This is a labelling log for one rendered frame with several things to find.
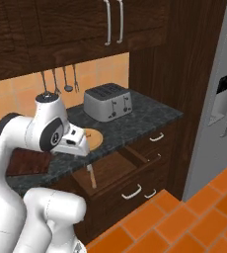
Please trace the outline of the hanging grey spatula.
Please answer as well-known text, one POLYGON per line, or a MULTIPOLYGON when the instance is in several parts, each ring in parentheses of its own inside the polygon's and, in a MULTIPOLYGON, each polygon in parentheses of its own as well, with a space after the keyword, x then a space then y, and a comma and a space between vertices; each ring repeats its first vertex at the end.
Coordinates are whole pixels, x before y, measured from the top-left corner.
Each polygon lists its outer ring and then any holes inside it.
POLYGON ((54 94, 58 94, 59 95, 59 94, 61 94, 61 92, 60 92, 60 90, 57 87, 57 80, 56 80, 56 75, 55 75, 55 69, 52 68, 51 71, 52 71, 52 75, 53 75, 53 79, 54 79, 54 94))

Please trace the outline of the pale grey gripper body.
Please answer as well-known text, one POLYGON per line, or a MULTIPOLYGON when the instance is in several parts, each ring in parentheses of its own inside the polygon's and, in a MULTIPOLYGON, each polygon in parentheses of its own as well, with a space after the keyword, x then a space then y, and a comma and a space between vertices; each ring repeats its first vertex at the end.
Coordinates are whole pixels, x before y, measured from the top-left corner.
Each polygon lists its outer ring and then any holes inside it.
POLYGON ((70 139, 62 138, 58 145, 51 150, 51 152, 87 156, 90 153, 90 148, 86 136, 83 135, 79 143, 75 143, 70 139))

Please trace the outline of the dark wood wall cupboard door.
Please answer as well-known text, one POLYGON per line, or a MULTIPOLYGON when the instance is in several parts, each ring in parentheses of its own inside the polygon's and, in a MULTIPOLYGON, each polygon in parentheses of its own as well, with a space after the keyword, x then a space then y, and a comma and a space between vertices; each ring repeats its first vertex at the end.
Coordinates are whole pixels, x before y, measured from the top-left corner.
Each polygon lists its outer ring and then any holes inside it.
POLYGON ((36 5, 44 45, 107 41, 107 8, 103 0, 36 0, 36 5))
MULTIPOLYGON (((122 0, 123 42, 141 32, 164 34, 167 28, 171 0, 122 0)), ((119 4, 111 0, 113 34, 119 38, 119 4)))

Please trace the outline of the dark wood open drawer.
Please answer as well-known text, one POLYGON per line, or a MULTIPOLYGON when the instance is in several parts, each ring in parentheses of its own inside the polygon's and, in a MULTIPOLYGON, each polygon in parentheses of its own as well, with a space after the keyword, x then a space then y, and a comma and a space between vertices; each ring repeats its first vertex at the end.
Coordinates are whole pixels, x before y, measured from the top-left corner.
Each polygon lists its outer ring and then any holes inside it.
POLYGON ((144 195, 153 193, 164 185, 165 158, 161 151, 147 159, 131 148, 123 148, 92 164, 97 188, 92 188, 87 167, 72 174, 82 196, 89 203, 91 212, 112 213, 126 212, 138 207, 145 201, 144 195), (137 190, 140 184, 142 191, 133 199, 125 200, 121 194, 129 195, 137 190))

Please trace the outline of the grey fridge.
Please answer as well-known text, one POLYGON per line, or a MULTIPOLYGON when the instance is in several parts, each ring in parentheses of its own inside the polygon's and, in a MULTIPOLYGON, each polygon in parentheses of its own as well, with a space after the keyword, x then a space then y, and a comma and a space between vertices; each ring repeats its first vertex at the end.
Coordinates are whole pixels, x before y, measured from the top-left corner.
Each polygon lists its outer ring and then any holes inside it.
POLYGON ((227 6, 202 108, 183 200, 227 167, 227 6))

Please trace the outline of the hanging grey meat fork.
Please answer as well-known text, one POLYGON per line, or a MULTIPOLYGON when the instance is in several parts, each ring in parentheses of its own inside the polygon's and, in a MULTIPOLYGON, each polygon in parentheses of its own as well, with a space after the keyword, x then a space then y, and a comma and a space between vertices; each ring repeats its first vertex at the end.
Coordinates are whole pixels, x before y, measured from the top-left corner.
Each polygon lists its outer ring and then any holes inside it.
POLYGON ((72 64, 72 67, 73 67, 73 73, 74 73, 74 87, 75 87, 76 93, 78 93, 78 92, 80 92, 80 89, 79 89, 79 85, 78 85, 78 81, 77 81, 76 65, 72 64))

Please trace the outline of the dark wood small drawer front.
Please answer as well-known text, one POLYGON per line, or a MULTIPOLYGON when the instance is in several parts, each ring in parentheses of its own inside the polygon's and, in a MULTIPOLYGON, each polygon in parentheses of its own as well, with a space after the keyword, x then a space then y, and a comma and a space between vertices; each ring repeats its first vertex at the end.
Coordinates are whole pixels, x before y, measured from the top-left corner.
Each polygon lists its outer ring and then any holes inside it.
POLYGON ((170 124, 161 127, 130 144, 130 147, 142 155, 158 148, 168 146, 172 143, 175 135, 176 125, 170 124))

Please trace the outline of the tan round plate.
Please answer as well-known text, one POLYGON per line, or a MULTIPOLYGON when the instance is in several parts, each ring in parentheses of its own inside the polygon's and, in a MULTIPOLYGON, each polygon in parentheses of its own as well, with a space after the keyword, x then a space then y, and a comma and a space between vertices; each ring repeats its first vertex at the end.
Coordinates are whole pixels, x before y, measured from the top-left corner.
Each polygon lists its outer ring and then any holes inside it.
POLYGON ((91 150, 98 148, 103 142, 103 135, 96 129, 85 128, 86 138, 91 150))

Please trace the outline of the hanging grey ladle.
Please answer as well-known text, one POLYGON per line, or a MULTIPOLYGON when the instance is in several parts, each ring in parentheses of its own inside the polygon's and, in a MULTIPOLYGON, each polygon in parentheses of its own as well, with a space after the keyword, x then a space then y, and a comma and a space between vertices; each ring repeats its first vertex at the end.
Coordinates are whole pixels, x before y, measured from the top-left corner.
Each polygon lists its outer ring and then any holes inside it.
POLYGON ((62 70, 63 70, 64 82, 65 82, 64 90, 65 90, 66 92, 72 92, 73 87, 70 86, 70 85, 68 84, 68 82, 67 82, 67 76, 66 76, 66 68, 65 68, 65 66, 62 67, 62 70))

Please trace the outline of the dark wood tall side panel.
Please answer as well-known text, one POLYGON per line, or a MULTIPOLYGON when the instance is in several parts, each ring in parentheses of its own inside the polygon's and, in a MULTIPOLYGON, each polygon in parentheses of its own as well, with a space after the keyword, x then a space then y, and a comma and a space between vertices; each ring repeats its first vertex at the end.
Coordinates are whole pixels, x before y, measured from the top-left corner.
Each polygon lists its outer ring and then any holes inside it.
POLYGON ((129 87, 184 113, 166 190, 181 199, 227 0, 171 0, 166 42, 129 54, 129 87))

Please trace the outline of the silver four-slot toaster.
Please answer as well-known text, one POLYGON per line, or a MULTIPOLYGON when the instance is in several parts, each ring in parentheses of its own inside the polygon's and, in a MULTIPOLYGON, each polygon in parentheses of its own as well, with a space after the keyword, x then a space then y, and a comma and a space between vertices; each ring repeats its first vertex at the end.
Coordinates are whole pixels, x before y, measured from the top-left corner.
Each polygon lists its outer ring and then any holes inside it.
POLYGON ((84 93, 84 112, 102 123, 125 116, 132 112, 130 90, 115 83, 87 89, 84 93))

